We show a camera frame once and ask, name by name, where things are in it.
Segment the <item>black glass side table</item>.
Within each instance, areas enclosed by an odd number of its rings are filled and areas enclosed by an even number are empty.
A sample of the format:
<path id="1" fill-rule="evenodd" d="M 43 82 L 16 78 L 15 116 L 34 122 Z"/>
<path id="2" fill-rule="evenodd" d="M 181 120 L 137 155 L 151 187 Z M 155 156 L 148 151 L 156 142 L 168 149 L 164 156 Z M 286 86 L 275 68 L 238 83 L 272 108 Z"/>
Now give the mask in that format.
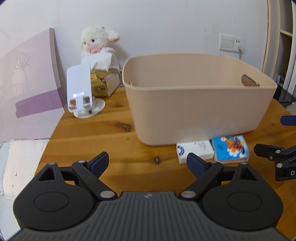
<path id="1" fill-rule="evenodd" d="M 276 78 L 277 88 L 273 95 L 273 98 L 277 100 L 284 108 L 295 102 L 295 97 L 283 89 L 285 79 L 278 75 Z"/>

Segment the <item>white bed sheet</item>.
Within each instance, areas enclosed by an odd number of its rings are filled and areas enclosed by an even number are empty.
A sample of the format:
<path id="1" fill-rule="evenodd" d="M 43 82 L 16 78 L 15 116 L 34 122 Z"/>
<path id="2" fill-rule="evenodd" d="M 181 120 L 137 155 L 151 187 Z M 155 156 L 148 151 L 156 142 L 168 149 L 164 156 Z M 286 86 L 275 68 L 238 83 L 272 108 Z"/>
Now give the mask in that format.
<path id="1" fill-rule="evenodd" d="M 5 240 L 20 230 L 13 203 L 32 180 L 48 139 L 1 143 L 1 235 Z"/>

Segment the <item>white wall switch socket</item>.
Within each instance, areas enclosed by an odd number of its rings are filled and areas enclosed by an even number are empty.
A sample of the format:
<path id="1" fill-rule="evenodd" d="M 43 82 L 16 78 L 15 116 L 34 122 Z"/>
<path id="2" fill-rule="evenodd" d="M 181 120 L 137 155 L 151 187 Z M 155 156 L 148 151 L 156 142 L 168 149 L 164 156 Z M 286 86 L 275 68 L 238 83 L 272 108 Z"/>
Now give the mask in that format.
<path id="1" fill-rule="evenodd" d="M 219 50 L 239 53 L 238 45 L 244 49 L 245 40 L 241 37 L 220 33 Z"/>

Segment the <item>gold tissue box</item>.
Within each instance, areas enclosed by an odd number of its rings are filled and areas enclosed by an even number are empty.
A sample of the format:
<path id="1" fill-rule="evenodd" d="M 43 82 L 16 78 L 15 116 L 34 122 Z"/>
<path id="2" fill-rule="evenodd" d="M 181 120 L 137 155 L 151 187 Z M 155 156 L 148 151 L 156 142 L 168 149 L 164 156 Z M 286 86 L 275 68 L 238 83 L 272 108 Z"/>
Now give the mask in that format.
<path id="1" fill-rule="evenodd" d="M 90 78 L 92 95 L 95 97 L 110 97 L 120 85 L 117 69 L 96 70 L 90 74 Z"/>

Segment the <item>blue cartoon tissue pack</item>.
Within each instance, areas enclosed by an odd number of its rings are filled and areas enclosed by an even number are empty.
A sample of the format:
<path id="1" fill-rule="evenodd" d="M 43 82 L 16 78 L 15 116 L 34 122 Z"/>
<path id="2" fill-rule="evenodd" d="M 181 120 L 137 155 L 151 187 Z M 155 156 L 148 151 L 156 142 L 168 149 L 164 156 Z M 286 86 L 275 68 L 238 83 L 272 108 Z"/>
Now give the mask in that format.
<path id="1" fill-rule="evenodd" d="M 212 138 L 214 161 L 222 164 L 248 162 L 248 145 L 242 135 Z"/>

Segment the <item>beige plastic storage basket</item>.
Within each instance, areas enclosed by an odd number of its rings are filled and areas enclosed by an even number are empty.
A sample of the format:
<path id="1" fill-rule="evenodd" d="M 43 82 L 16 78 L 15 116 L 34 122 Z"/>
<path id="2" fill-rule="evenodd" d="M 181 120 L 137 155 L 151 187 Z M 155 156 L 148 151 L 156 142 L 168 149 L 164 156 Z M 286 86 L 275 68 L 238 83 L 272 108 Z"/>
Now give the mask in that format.
<path id="1" fill-rule="evenodd" d="M 137 137 L 149 146 L 255 130 L 277 88 L 236 58 L 192 53 L 130 58 L 122 81 Z"/>

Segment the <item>pink purple headboard panel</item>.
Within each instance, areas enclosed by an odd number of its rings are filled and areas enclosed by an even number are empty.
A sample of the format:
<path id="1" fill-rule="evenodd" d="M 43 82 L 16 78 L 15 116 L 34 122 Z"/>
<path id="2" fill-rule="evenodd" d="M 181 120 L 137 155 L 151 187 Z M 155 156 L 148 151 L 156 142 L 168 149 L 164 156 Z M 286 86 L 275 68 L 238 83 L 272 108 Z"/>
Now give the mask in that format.
<path id="1" fill-rule="evenodd" d="M 65 104 L 53 28 L 1 58 L 1 142 L 50 138 Z"/>

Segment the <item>white blue tissue pack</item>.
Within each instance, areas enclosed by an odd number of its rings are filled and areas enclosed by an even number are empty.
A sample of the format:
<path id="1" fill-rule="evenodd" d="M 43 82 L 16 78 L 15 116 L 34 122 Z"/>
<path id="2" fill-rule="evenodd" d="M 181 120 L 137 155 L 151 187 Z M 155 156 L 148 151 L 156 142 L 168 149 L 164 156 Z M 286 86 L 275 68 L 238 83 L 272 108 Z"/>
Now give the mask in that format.
<path id="1" fill-rule="evenodd" d="M 179 164 L 187 162 L 189 153 L 194 153 L 203 160 L 209 160 L 214 157 L 214 150 L 209 140 L 186 142 L 176 144 Z"/>

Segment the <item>white plush lamb toy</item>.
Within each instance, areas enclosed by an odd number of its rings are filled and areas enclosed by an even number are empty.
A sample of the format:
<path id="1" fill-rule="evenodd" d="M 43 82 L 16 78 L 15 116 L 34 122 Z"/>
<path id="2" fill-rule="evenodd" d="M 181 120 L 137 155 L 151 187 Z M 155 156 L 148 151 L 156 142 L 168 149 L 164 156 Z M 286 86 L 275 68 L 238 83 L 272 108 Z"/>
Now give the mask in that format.
<path id="1" fill-rule="evenodd" d="M 81 63 L 89 64 L 90 71 L 120 70 L 115 50 L 111 45 L 118 42 L 120 36 L 105 27 L 87 27 L 81 32 Z"/>

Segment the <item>white phone stand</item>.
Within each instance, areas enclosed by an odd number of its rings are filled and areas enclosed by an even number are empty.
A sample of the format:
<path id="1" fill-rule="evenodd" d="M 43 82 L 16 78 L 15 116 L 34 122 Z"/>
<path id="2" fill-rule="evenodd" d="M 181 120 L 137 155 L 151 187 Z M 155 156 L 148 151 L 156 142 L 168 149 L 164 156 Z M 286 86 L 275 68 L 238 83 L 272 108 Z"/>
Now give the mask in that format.
<path id="1" fill-rule="evenodd" d="M 90 118 L 104 110 L 105 101 L 92 95 L 88 63 L 68 68 L 66 80 L 67 108 L 76 118 Z"/>

